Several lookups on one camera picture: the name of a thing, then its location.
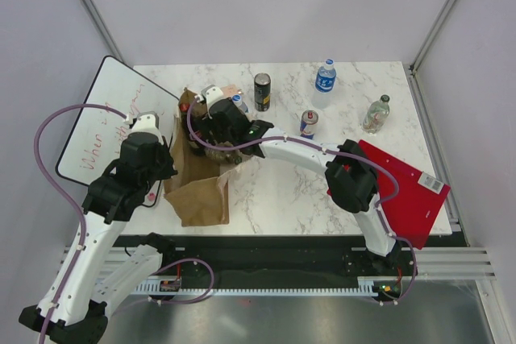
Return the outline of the tan canvas tote bag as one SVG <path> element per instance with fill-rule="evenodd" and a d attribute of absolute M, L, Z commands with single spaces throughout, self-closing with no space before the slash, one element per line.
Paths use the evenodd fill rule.
<path fill-rule="evenodd" d="M 183 227 L 226 225 L 230 221 L 227 179 L 220 165 L 191 147 L 185 114 L 195 93 L 185 89 L 179 97 L 170 154 L 177 174 L 164 183 L 164 199 L 173 207 Z"/>

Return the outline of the large blue-label water bottle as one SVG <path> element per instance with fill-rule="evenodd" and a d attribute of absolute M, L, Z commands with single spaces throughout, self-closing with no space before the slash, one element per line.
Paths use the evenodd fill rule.
<path fill-rule="evenodd" d="M 336 80 L 335 63 L 327 59 L 318 69 L 314 81 L 313 106 L 318 110 L 325 109 L 331 100 L 331 92 Z"/>

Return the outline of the clear glass bottle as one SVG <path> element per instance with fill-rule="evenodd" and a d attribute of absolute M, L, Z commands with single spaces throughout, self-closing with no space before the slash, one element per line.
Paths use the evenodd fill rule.
<path fill-rule="evenodd" d="M 220 151 L 212 147 L 204 148 L 205 156 L 218 164 L 238 165 L 243 162 L 239 151 Z"/>
<path fill-rule="evenodd" d="M 376 134 L 384 126 L 390 113 L 389 101 L 389 95 L 383 94 L 371 104 L 362 122 L 364 131 Z"/>

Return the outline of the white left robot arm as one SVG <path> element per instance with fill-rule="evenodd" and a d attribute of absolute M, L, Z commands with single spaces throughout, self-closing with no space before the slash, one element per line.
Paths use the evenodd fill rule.
<path fill-rule="evenodd" d="M 88 187 L 73 244 L 51 288 L 36 305 L 22 310 L 19 323 L 55 343 L 96 343 L 110 317 L 136 286 L 155 272 L 177 265 L 171 240 L 145 236 L 136 251 L 102 283 L 106 257 L 137 207 L 158 180 L 176 175 L 164 138 L 149 132 L 130 134 L 120 157 Z"/>

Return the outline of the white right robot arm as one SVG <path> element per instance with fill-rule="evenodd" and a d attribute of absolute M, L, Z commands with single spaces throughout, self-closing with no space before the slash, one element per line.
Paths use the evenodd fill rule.
<path fill-rule="evenodd" d="M 317 143 L 288 135 L 270 122 L 249 119 L 229 98 L 211 105 L 201 119 L 207 129 L 196 132 L 192 113 L 197 104 L 194 100 L 186 113 L 186 126 L 196 142 L 216 151 L 289 162 L 323 176 L 331 200 L 354 215 L 371 252 L 371 269 L 384 275 L 398 265 L 394 247 L 401 238 L 389 226 L 382 205 L 399 194 L 400 185 L 391 172 L 367 158 L 358 143 Z"/>

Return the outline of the small blue-label water bottle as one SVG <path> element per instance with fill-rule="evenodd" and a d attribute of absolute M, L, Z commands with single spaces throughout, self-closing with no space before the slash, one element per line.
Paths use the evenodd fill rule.
<path fill-rule="evenodd" d="M 239 108 L 240 111 L 242 111 L 244 114 L 249 113 L 249 109 L 245 101 L 243 100 L 242 96 L 240 94 L 235 94 L 231 97 L 232 102 L 236 107 Z"/>

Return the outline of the pink power cube adapter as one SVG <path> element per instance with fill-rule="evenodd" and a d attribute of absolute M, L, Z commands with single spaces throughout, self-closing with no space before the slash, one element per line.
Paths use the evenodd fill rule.
<path fill-rule="evenodd" d="M 240 89 L 236 85 L 223 86 L 221 90 L 225 97 L 233 97 L 234 95 L 241 95 L 243 93 L 242 89 Z"/>

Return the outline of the white whiteboard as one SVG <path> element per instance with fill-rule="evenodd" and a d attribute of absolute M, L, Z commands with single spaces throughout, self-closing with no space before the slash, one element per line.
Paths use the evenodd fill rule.
<path fill-rule="evenodd" d="M 155 113 L 168 145 L 173 142 L 177 102 L 175 94 L 113 56 L 102 60 L 85 99 L 86 104 L 107 106 L 132 118 Z M 78 184 L 90 184 L 119 157 L 120 145 L 129 132 L 117 114 L 104 109 L 81 110 L 56 164 L 57 175 Z"/>

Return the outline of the black Schweppes can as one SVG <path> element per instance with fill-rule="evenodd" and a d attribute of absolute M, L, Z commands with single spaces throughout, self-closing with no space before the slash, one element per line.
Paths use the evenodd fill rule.
<path fill-rule="evenodd" d="M 271 78 L 267 73 L 258 73 L 254 77 L 255 108 L 264 112 L 270 107 Z"/>

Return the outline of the Red Bull can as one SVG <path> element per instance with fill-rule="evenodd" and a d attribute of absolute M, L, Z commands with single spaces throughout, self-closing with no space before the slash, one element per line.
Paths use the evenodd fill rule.
<path fill-rule="evenodd" d="M 305 139 L 313 139 L 318 127 L 318 113 L 315 110 L 305 110 L 300 121 L 300 136 Z"/>

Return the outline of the red plastic clipboard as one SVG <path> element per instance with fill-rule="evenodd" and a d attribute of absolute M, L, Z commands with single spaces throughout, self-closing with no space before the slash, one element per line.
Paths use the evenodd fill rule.
<path fill-rule="evenodd" d="M 415 248 L 424 248 L 451 187 L 371 143 L 361 140 L 359 145 L 371 161 L 398 182 L 398 195 L 382 205 L 389 225 Z"/>

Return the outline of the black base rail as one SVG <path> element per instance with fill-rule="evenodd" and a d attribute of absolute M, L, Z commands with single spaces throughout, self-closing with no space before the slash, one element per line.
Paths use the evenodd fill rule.
<path fill-rule="evenodd" d="M 205 288 L 352 286 L 360 277 L 408 280 L 417 274 L 403 242 L 383 258 L 359 236 L 167 236 L 164 261 L 179 261 L 187 286 Z"/>

